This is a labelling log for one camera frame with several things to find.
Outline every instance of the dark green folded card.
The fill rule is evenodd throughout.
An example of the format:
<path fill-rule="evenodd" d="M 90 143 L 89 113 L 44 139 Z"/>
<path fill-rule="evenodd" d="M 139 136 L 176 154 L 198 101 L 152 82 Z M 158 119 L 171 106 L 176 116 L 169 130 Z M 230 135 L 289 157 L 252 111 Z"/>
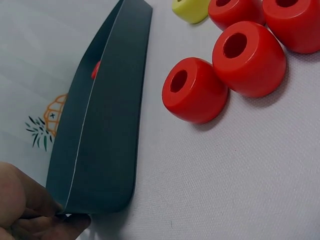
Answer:
<path fill-rule="evenodd" d="M 64 213 L 118 212 L 132 198 L 151 17 L 144 0 L 120 0 L 75 73 L 46 184 Z"/>

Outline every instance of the red skateboard wheel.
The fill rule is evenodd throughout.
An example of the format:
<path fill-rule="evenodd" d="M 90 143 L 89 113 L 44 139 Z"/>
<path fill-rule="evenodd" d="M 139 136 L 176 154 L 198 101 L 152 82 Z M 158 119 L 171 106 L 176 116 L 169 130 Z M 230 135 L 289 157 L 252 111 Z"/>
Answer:
<path fill-rule="evenodd" d="M 163 85 L 162 101 L 176 117 L 204 124 L 219 115 L 227 102 L 228 92 L 210 63 L 189 57 L 170 71 Z"/>
<path fill-rule="evenodd" d="M 260 24 L 241 21 L 228 27 L 212 52 L 217 76 L 246 97 L 273 92 L 286 72 L 286 56 L 277 39 Z"/>
<path fill-rule="evenodd" d="M 101 61 L 98 61 L 98 63 L 95 65 L 95 67 L 94 67 L 94 69 L 93 69 L 93 71 L 92 71 L 91 78 L 92 78 L 93 80 L 96 79 L 96 76 L 97 76 L 97 73 L 98 73 L 98 70 L 99 70 L 99 67 L 100 67 L 100 62 L 101 62 Z"/>
<path fill-rule="evenodd" d="M 311 54 L 320 50 L 319 0 L 263 0 L 267 25 L 289 50 Z"/>
<path fill-rule="evenodd" d="M 261 0 L 211 0 L 208 13 L 221 30 L 242 21 L 266 24 Z"/>

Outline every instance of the orange pineapple outline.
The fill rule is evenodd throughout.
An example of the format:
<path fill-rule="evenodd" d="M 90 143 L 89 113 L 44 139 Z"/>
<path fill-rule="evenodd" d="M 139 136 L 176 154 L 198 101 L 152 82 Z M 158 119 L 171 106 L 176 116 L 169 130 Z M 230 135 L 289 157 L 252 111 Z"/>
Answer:
<path fill-rule="evenodd" d="M 51 132 L 54 137 L 57 135 L 58 125 L 59 125 L 59 121 L 60 121 L 60 117 L 61 117 L 64 105 L 66 103 L 67 95 L 68 94 L 63 94 L 63 95 L 56 97 L 56 99 L 46 107 L 46 111 L 43 114 L 46 129 L 49 132 Z M 53 107 L 57 104 L 59 104 L 58 109 Z M 54 116 L 52 114 L 56 114 L 57 115 L 56 118 L 50 119 L 50 118 L 52 118 L 52 116 Z"/>

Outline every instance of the green leaf print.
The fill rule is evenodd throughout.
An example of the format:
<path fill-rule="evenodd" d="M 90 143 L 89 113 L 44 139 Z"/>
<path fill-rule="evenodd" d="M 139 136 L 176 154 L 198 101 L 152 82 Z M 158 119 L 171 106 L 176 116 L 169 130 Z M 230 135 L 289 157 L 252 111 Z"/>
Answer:
<path fill-rule="evenodd" d="M 44 149 L 45 151 L 47 151 L 47 136 L 44 136 L 43 143 L 44 143 Z"/>

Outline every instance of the skateboard wheel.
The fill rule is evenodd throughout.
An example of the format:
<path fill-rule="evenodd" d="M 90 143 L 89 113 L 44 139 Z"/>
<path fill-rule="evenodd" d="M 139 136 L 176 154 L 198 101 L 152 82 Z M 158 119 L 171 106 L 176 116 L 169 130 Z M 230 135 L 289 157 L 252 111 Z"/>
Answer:
<path fill-rule="evenodd" d="M 263 0 L 262 8 L 270 30 L 289 50 L 320 50 L 319 0 Z"/>
<path fill-rule="evenodd" d="M 211 0 L 208 13 L 221 30 L 242 21 L 266 24 L 261 0 Z"/>
<path fill-rule="evenodd" d="M 210 63 L 189 57 L 170 71 L 163 85 L 162 101 L 176 117 L 204 124 L 219 115 L 227 102 L 228 92 Z"/>
<path fill-rule="evenodd" d="M 184 21 L 197 24 L 208 16 L 210 0 L 173 0 L 172 11 Z"/>
<path fill-rule="evenodd" d="M 273 92 L 286 72 L 286 56 L 277 39 L 260 24 L 241 21 L 216 41 L 213 68 L 230 89 L 246 97 Z"/>

